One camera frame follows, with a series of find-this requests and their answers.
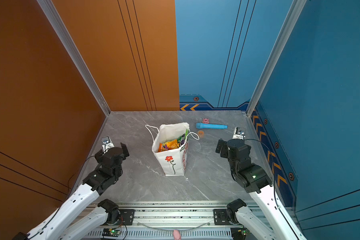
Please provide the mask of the green lemon candy bag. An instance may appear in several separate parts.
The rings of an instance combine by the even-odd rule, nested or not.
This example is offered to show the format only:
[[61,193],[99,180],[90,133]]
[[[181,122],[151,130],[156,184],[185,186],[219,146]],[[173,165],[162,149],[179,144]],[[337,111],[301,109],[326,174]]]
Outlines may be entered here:
[[181,135],[179,138],[177,138],[179,147],[185,143],[188,133],[189,133],[189,130],[186,130],[186,132],[183,135]]

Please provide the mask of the orange snack packet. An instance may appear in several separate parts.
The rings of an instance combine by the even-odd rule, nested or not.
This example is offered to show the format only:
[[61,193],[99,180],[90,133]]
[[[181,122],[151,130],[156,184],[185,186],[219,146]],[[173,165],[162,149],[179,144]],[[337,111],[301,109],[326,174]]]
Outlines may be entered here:
[[179,147],[180,147],[180,143],[178,142],[178,140],[168,141],[163,144],[160,143],[158,153],[169,151],[169,150],[175,150],[175,149],[178,149]]

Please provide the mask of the white floral paper bag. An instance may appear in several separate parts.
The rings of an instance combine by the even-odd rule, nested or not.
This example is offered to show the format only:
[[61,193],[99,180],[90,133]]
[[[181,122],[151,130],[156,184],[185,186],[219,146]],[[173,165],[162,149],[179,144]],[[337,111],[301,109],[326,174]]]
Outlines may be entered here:
[[[200,139],[198,134],[190,130],[188,123],[160,125],[158,128],[150,125],[145,125],[145,127],[151,134],[153,140],[152,152],[161,165],[164,174],[167,177],[184,176],[188,159],[189,140],[193,138],[198,141]],[[182,146],[175,150],[158,153],[160,143],[177,140],[186,130],[189,130],[189,133]]]

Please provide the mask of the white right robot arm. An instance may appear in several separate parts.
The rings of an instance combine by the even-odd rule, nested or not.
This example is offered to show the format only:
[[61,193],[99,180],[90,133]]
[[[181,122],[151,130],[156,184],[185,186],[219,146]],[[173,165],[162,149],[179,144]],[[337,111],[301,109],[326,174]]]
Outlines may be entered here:
[[289,215],[266,171],[252,162],[251,146],[243,139],[220,139],[216,153],[227,159],[232,178],[256,203],[261,220],[241,199],[227,204],[230,223],[242,225],[258,240],[304,240],[306,237]]

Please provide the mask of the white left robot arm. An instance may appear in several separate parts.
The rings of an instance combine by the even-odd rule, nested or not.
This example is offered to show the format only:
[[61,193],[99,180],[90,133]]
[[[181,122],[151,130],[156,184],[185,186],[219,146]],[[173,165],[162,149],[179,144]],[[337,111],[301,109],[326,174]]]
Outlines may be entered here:
[[28,233],[19,232],[15,240],[80,240],[87,233],[105,223],[115,224],[122,219],[119,206],[103,200],[87,216],[74,220],[94,200],[99,198],[123,174],[122,163],[129,157],[127,145],[103,145],[95,154],[98,163],[77,190],[42,223]]

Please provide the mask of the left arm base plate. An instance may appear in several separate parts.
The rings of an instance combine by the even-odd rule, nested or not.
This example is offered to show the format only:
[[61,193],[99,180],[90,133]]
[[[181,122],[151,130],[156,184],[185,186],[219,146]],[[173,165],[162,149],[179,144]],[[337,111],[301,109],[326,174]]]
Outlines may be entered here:
[[109,226],[131,226],[135,217],[134,209],[113,210],[108,214],[106,225]]

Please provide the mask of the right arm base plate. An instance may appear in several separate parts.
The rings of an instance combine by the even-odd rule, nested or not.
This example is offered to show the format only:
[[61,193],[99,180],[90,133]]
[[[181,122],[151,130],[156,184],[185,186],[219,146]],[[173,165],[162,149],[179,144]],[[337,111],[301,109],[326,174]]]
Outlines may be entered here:
[[214,223],[217,226],[237,225],[238,222],[234,213],[227,209],[214,209]]

